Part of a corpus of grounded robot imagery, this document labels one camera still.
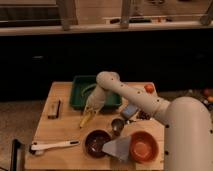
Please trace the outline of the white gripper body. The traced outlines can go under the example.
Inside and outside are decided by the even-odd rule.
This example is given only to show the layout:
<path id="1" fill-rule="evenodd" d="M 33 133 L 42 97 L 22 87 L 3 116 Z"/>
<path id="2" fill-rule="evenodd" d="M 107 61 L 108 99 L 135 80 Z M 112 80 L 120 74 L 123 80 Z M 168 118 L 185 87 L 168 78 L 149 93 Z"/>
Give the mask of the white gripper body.
<path id="1" fill-rule="evenodd" d="M 99 112 L 105 105 L 107 92 L 100 86 L 96 86 L 88 96 L 86 106 L 90 106 L 90 111 Z"/>

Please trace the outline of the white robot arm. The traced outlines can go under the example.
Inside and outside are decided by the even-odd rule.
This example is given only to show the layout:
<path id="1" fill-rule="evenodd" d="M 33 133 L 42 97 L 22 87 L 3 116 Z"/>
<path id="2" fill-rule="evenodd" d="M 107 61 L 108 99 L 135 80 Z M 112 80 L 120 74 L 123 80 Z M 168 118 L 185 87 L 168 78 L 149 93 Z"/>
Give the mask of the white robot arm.
<path id="1" fill-rule="evenodd" d="M 213 124 L 211 113 L 193 97 L 168 101 L 121 82 L 116 72 L 102 71 L 89 95 L 84 113 L 95 116 L 108 92 L 124 97 L 165 126 L 164 171 L 213 171 Z"/>

